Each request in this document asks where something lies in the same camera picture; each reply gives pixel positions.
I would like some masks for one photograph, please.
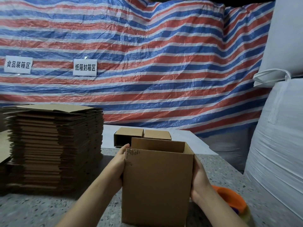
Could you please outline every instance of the striped tarp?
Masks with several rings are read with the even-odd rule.
[[[254,89],[274,3],[207,0],[1,0],[0,106],[103,107],[107,124],[187,129],[208,137],[257,122]],[[6,55],[33,57],[6,73]],[[97,77],[73,59],[98,59]]]

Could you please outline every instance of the stone countertop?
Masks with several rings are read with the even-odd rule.
[[[102,149],[104,158],[100,163],[100,172],[117,149]],[[303,221],[288,210],[282,203],[270,195],[262,187],[255,187],[252,183],[229,165],[220,156],[197,155],[207,172],[210,182],[217,186],[228,187],[239,193],[251,209],[256,226],[303,226]],[[96,175],[89,175],[90,181]],[[77,191],[70,196],[50,196],[9,193],[0,197],[0,226],[54,226],[62,214],[76,202],[83,191]],[[130,226],[121,223],[120,190],[105,210],[98,226],[123,227]],[[190,202],[187,227],[211,226],[203,212],[197,205]]]

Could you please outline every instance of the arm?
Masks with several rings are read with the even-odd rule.
[[[122,187],[121,175],[125,164],[125,150],[128,147],[129,144],[126,144],[118,151],[57,227],[97,226],[112,197]]]
[[[213,227],[248,227],[211,186],[202,163],[195,156],[191,199]]]

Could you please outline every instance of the sign with chinese text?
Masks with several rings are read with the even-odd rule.
[[[32,57],[6,56],[4,71],[30,74],[33,65]]]
[[[74,76],[97,76],[97,60],[74,59]]]

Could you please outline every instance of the orange plastic container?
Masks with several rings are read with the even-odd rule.
[[[227,204],[230,207],[237,209],[239,211],[239,214],[244,213],[247,204],[239,194],[225,187],[219,187],[219,186],[212,186],[212,187],[220,195],[220,197],[227,202]]]

